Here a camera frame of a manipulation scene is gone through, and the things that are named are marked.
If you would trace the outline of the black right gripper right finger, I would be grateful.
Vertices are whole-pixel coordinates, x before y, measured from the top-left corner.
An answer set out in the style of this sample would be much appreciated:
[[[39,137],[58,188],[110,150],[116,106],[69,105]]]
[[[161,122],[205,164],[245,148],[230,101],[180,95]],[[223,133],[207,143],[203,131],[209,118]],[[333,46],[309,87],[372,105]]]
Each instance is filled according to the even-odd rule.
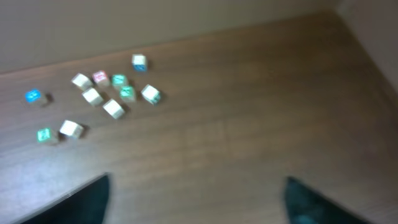
[[[369,224],[295,177],[288,176],[284,204],[290,224]]]

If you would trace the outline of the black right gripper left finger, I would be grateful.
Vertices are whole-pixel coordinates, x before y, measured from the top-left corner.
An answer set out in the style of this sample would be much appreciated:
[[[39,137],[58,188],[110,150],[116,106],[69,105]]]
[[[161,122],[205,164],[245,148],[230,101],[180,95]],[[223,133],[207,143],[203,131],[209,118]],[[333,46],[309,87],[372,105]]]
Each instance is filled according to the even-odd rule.
[[[18,222],[20,224],[102,224],[109,195],[110,178],[108,174],[102,174]]]

